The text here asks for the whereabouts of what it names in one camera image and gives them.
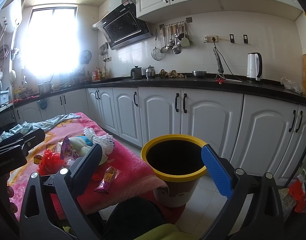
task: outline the white electric kettle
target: white electric kettle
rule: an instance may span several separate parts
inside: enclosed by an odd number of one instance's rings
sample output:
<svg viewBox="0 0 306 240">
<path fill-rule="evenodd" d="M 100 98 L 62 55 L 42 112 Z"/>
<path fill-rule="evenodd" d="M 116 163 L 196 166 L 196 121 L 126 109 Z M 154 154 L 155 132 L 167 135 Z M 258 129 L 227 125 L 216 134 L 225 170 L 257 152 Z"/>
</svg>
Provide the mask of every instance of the white electric kettle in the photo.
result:
<svg viewBox="0 0 306 240">
<path fill-rule="evenodd" d="M 263 60 L 258 52 L 249 53 L 247 58 L 247 79 L 260 81 L 263 73 Z"/>
</svg>

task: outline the silver screw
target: silver screw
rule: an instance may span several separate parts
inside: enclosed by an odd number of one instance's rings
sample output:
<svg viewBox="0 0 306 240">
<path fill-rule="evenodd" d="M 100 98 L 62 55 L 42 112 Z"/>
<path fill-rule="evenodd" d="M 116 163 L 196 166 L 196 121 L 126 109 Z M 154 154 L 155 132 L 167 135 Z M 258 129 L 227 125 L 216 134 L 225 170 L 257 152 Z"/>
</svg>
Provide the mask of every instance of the silver screw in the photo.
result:
<svg viewBox="0 0 306 240">
<path fill-rule="evenodd" d="M 236 174 L 238 175 L 243 175 L 244 174 L 244 171 L 242 169 L 236 169 Z"/>
<path fill-rule="evenodd" d="M 33 173 L 31 174 L 31 178 L 32 178 L 32 179 L 36 178 L 37 176 L 38 176 L 38 173 L 37 173 L 37 172 L 33 172 Z"/>
<path fill-rule="evenodd" d="M 272 179 L 273 178 L 273 174 L 271 174 L 271 173 L 266 173 L 266 178 L 268 178 L 268 179 Z"/>
<path fill-rule="evenodd" d="M 62 169 L 60 169 L 60 174 L 62 174 L 62 175 L 67 174 L 68 171 L 69 171 L 68 168 L 62 168 Z"/>
</svg>

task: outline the black pants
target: black pants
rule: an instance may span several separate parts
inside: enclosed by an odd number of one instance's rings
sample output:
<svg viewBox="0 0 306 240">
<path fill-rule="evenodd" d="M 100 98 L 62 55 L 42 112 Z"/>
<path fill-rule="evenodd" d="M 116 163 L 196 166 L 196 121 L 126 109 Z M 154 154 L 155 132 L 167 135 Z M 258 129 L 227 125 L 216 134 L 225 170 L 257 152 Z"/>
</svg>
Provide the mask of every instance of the black pants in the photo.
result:
<svg viewBox="0 0 306 240">
<path fill-rule="evenodd" d="M 133 240 L 165 224 L 159 207 L 141 197 L 119 203 L 106 224 L 99 213 L 88 215 L 88 218 L 105 240 Z"/>
</svg>

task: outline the yellow trash can rim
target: yellow trash can rim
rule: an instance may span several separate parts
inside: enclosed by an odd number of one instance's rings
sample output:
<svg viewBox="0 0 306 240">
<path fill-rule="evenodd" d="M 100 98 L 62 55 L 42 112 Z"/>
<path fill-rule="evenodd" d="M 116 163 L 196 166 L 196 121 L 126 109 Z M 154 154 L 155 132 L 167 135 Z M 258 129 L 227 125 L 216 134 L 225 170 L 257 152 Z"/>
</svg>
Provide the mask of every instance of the yellow trash can rim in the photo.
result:
<svg viewBox="0 0 306 240">
<path fill-rule="evenodd" d="M 149 149 L 152 148 L 154 145 L 160 143 L 160 142 L 170 141 L 170 140 L 189 141 L 189 142 L 195 143 L 196 145 L 200 146 L 201 148 L 204 145 L 207 144 L 203 140 L 198 139 L 198 138 L 196 138 L 194 136 L 190 136 L 190 135 L 184 135 L 184 134 L 167 134 L 167 135 L 162 135 L 162 136 L 156 137 L 156 138 L 148 141 L 144 145 L 144 147 L 141 150 L 141 158 L 142 158 L 142 160 L 145 161 L 146 163 L 148 163 L 148 165 L 150 165 L 149 162 L 146 159 L 146 154 L 148 153 Z M 154 170 L 154 172 L 157 175 L 157 177 L 159 177 L 160 179 L 162 179 L 164 181 L 169 181 L 169 182 L 187 182 L 187 181 L 192 181 L 192 180 L 200 178 L 201 176 L 205 175 L 206 172 L 207 172 L 207 169 L 206 169 L 205 166 L 202 167 L 201 169 L 199 169 L 196 172 L 193 172 L 193 173 L 190 173 L 190 174 L 185 174 L 185 175 L 170 175 L 170 174 L 166 174 L 166 173 L 160 172 L 160 171 L 156 170 L 154 167 L 152 167 L 152 169 Z"/>
</svg>

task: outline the window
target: window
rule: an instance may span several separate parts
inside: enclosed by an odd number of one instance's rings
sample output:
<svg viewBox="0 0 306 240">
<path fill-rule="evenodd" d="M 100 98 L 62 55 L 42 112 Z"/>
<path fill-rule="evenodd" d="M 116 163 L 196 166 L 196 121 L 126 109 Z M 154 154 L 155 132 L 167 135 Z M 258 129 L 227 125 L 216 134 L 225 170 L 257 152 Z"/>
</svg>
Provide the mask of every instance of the window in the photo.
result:
<svg viewBox="0 0 306 240">
<path fill-rule="evenodd" d="M 76 7 L 32 11 L 28 27 L 25 63 L 37 77 L 67 73 L 78 66 Z"/>
</svg>

